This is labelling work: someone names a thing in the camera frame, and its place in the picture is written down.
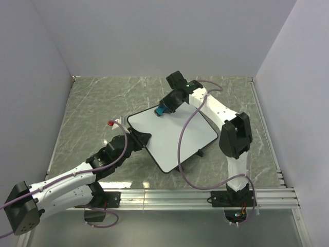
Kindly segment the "white board black frame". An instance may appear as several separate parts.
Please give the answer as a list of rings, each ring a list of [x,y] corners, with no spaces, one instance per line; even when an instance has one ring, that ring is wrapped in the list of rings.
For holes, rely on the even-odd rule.
[[[156,116],[156,107],[127,117],[130,127],[139,132],[150,133],[146,150],[161,172],[170,173],[177,166],[177,148],[180,133],[195,107],[183,103],[175,113]],[[180,161],[184,162],[198,149],[217,140],[218,134],[201,113],[197,113],[184,131],[180,149]]]

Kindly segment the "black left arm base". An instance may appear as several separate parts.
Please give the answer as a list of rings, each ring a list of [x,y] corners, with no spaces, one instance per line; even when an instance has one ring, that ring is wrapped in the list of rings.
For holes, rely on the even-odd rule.
[[[118,208],[120,204],[121,192],[111,191],[102,192],[99,196],[95,196],[87,206],[107,210],[109,208]],[[86,210],[84,212],[84,220],[88,223],[103,222],[106,213],[94,210]]]

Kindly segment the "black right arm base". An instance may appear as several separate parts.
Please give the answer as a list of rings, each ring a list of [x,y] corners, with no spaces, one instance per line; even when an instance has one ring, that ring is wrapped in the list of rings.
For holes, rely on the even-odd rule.
[[[252,190],[234,191],[227,189],[211,191],[207,202],[210,203],[212,207],[257,206]]]

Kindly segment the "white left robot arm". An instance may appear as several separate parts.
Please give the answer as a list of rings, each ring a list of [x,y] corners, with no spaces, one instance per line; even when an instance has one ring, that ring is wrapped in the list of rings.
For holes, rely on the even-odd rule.
[[[100,206],[104,201],[104,190],[99,180],[114,173],[132,152],[145,148],[151,137],[150,133],[128,128],[68,172],[32,185],[24,181],[17,183],[1,207],[12,228],[11,233],[25,234],[42,219],[68,208]]]

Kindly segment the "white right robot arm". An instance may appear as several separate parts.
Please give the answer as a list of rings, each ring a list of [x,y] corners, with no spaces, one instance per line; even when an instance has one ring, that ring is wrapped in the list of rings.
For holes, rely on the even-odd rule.
[[[204,80],[187,81],[180,71],[170,74],[166,80],[172,90],[159,102],[155,114],[174,113],[187,103],[196,108],[192,116],[202,112],[219,128],[219,147],[227,158],[229,174],[224,184],[231,189],[227,200],[231,205],[240,205],[245,200],[244,191],[251,185],[247,178],[247,156],[253,141],[249,116],[215,99],[203,86]]]

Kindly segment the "blue bone-shaped eraser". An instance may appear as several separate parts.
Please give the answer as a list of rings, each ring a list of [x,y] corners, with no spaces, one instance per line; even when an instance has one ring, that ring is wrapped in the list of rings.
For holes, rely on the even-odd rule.
[[[159,106],[154,110],[154,113],[155,113],[157,116],[161,116],[161,115],[163,115],[166,111],[167,111],[166,106],[164,106],[164,105],[159,105]]]

